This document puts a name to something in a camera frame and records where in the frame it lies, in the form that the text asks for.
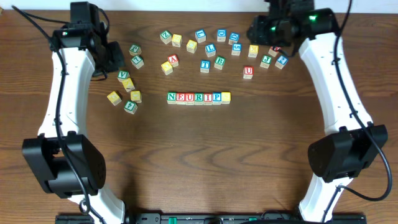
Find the blue tilted D block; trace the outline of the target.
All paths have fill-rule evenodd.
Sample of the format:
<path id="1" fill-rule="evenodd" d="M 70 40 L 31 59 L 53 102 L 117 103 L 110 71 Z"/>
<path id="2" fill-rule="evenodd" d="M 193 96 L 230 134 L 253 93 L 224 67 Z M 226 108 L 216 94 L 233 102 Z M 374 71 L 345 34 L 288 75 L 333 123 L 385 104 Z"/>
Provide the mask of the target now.
<path id="1" fill-rule="evenodd" d="M 240 37 L 239 33 L 235 33 L 235 32 L 230 33 L 229 41 L 228 41 L 229 45 L 233 45 L 233 44 L 238 43 L 239 37 Z"/>

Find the red E block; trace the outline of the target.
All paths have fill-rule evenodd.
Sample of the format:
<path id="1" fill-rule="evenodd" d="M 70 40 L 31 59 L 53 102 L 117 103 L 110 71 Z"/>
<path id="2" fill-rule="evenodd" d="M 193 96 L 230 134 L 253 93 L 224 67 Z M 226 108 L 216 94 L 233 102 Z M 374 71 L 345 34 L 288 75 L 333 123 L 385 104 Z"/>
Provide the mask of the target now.
<path id="1" fill-rule="evenodd" d="M 177 105 L 185 105 L 185 93 L 176 93 L 176 104 Z"/>

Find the green V block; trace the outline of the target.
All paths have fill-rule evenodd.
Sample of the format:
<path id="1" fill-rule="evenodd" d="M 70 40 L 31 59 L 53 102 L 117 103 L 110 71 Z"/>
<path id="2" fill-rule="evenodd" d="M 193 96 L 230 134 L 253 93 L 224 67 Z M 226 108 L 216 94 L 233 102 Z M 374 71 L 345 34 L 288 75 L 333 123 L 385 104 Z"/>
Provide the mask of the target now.
<path id="1" fill-rule="evenodd" d="M 119 80 L 120 82 L 123 82 L 123 81 L 127 80 L 128 78 L 130 78 L 130 74 L 129 74 L 128 71 L 120 70 L 120 71 L 118 72 L 117 78 L 118 78 L 118 80 Z"/>

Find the red I block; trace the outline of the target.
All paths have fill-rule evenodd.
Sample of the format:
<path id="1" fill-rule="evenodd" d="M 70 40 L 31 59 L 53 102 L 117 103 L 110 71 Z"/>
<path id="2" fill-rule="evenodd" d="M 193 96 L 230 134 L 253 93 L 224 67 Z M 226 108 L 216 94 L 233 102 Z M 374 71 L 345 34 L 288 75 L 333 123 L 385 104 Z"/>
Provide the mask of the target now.
<path id="1" fill-rule="evenodd" d="M 203 100 L 203 104 L 204 105 L 212 105 L 213 104 L 213 94 L 212 93 L 205 93 L 203 95 L 204 100 Z"/>

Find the red Q block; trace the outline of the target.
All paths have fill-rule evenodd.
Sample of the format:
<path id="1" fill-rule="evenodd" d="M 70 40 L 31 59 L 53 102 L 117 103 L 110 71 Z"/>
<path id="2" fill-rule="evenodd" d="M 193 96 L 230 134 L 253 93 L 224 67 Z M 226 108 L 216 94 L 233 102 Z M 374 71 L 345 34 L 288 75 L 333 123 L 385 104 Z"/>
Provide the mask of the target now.
<path id="1" fill-rule="evenodd" d="M 194 105 L 195 104 L 195 94 L 194 93 L 186 93 L 185 94 L 185 104 L 186 105 Z"/>

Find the yellow O block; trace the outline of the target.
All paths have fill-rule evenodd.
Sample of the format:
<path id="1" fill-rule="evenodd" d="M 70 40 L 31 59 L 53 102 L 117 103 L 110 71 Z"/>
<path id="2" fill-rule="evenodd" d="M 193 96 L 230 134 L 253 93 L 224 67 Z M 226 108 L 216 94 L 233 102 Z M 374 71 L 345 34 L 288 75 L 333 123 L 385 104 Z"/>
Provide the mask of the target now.
<path id="1" fill-rule="evenodd" d="M 165 75 L 169 75 L 173 72 L 173 66 L 169 61 L 162 63 L 161 68 Z"/>

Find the blue P block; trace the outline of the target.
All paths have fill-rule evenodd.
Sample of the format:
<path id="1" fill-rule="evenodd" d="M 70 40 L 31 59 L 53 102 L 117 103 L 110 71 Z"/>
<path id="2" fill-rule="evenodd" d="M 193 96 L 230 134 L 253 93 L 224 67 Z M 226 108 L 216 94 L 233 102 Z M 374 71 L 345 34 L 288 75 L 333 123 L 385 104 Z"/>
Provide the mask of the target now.
<path id="1" fill-rule="evenodd" d="M 222 102 L 221 92 L 213 92 L 212 93 L 212 103 L 213 105 L 220 105 Z"/>

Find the yellow block top row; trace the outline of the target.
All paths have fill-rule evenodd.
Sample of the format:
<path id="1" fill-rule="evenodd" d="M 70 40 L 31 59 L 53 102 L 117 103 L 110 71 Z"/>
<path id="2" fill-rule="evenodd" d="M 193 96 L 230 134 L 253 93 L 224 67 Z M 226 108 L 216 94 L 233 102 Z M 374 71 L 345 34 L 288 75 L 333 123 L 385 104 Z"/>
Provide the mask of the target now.
<path id="1" fill-rule="evenodd" d="M 181 44 L 182 44 L 182 36 L 179 34 L 174 34 L 172 36 L 172 46 L 181 47 Z"/>

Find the red U block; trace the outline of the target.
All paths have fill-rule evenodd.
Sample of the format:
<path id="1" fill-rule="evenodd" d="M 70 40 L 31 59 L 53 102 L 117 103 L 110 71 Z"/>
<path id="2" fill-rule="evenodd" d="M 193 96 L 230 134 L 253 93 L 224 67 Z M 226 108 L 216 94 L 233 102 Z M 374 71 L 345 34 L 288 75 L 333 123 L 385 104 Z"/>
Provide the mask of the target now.
<path id="1" fill-rule="evenodd" d="M 252 66 L 245 66 L 243 68 L 243 78 L 244 79 L 252 79 L 254 75 L 254 67 Z"/>

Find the blue 2 block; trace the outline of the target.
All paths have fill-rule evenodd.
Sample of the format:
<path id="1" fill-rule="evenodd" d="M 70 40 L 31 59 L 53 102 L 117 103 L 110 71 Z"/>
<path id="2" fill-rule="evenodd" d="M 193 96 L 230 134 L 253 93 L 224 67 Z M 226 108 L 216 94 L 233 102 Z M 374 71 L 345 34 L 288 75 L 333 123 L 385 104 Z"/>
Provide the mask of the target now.
<path id="1" fill-rule="evenodd" d="M 287 62 L 289 61 L 289 59 L 283 55 L 281 55 L 275 62 L 275 66 L 279 69 L 283 69 L 285 67 L 285 65 L 287 64 Z"/>

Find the yellow C block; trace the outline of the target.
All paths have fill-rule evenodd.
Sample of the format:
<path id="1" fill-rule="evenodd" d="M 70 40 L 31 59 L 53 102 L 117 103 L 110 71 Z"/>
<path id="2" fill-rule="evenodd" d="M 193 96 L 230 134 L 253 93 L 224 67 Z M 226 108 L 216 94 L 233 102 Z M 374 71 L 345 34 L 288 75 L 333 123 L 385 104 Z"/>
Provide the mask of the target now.
<path id="1" fill-rule="evenodd" d="M 118 91 L 112 91 L 107 95 L 107 99 L 112 103 L 113 106 L 116 106 L 122 102 L 121 95 Z"/>

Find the yellow block beside V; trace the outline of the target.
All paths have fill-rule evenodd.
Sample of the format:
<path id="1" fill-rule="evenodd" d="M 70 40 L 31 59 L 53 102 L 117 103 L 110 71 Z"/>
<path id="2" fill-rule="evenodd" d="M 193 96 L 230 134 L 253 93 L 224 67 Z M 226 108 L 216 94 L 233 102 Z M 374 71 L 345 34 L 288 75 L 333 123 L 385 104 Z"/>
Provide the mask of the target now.
<path id="1" fill-rule="evenodd" d="M 125 80 L 122 81 L 123 87 L 127 92 L 133 91 L 136 89 L 136 87 L 134 86 L 134 83 L 132 81 L 131 78 L 127 78 Z"/>

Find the green R block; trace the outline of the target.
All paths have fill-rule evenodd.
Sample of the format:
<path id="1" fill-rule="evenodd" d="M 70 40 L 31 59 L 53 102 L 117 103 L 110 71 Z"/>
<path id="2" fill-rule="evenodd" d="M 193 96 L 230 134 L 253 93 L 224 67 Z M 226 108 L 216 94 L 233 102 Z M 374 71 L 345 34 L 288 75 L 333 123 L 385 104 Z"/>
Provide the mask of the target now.
<path id="1" fill-rule="evenodd" d="M 194 105 L 203 105 L 203 104 L 204 104 L 204 94 L 195 93 Z"/>

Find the green N block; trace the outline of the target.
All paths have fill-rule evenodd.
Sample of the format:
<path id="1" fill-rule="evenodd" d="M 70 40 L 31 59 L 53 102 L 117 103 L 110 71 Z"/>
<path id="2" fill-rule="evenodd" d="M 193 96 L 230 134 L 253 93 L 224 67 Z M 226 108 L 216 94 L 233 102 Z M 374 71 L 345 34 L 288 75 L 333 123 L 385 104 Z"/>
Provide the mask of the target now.
<path id="1" fill-rule="evenodd" d="M 168 92 L 167 93 L 167 103 L 168 104 L 176 104 L 177 102 L 177 93 L 176 92 Z"/>

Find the green J block left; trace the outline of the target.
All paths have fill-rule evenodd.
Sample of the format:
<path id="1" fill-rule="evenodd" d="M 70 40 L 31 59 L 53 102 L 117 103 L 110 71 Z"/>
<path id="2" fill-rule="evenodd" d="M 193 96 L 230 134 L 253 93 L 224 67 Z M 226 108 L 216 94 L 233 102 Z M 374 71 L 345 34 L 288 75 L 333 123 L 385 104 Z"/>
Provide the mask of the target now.
<path id="1" fill-rule="evenodd" d="M 132 56 L 140 55 L 142 53 L 141 46 L 137 44 L 132 44 L 129 48 L 129 53 Z"/>

